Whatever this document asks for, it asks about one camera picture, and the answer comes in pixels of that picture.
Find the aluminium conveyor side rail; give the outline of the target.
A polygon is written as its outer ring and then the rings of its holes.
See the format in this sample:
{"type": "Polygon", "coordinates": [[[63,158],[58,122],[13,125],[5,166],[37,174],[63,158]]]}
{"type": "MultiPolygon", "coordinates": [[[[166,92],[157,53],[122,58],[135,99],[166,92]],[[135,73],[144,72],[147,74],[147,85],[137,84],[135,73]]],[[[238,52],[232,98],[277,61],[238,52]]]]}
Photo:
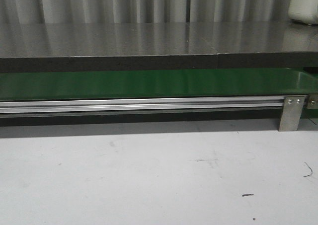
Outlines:
{"type": "Polygon", "coordinates": [[[277,107],[282,106],[283,101],[284,96],[8,101],[0,103],[0,113],[4,115],[90,111],[277,107]]]}

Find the steel conveyor support bracket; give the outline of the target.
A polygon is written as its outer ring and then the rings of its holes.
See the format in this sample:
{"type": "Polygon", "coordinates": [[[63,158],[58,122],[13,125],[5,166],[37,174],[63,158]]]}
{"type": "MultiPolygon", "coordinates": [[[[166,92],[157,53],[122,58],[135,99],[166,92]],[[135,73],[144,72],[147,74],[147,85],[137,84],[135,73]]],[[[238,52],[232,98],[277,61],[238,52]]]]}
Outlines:
{"type": "Polygon", "coordinates": [[[279,132],[292,132],[298,129],[304,102],[304,96],[288,96],[284,98],[278,127],[279,132]]]}

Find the green conveyor belt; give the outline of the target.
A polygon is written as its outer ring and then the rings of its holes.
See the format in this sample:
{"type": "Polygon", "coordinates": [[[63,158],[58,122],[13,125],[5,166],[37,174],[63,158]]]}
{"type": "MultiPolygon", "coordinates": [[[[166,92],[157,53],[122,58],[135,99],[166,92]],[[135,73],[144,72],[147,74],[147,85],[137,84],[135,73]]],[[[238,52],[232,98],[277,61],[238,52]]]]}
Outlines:
{"type": "Polygon", "coordinates": [[[204,69],[4,73],[2,101],[309,94],[318,78],[302,69],[204,69]]]}

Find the grey pleated curtain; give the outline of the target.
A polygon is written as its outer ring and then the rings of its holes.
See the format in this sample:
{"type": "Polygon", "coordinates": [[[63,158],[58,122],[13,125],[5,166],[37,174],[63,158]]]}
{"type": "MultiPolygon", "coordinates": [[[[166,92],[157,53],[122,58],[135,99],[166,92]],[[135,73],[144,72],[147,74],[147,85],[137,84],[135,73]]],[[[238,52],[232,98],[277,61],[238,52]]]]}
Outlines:
{"type": "Polygon", "coordinates": [[[290,0],[0,0],[1,23],[271,21],[290,0]]]}

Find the grey stone counter slab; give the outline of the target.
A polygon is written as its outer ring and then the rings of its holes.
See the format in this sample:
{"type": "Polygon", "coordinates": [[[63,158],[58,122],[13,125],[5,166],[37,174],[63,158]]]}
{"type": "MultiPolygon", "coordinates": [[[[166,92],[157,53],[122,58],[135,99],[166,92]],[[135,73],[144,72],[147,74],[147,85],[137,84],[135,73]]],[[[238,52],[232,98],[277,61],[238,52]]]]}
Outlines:
{"type": "Polygon", "coordinates": [[[2,73],[318,67],[318,28],[289,21],[2,24],[2,73]]]}

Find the steel conveyor end plate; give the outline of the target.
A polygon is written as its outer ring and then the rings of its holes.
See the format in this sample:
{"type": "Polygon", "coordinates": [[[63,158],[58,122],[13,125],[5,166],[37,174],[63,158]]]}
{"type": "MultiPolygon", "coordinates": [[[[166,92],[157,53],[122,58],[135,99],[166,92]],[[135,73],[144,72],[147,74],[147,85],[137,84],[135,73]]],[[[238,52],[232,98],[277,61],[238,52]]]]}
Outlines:
{"type": "Polygon", "coordinates": [[[312,93],[308,95],[307,109],[318,109],[317,93],[312,93]]]}

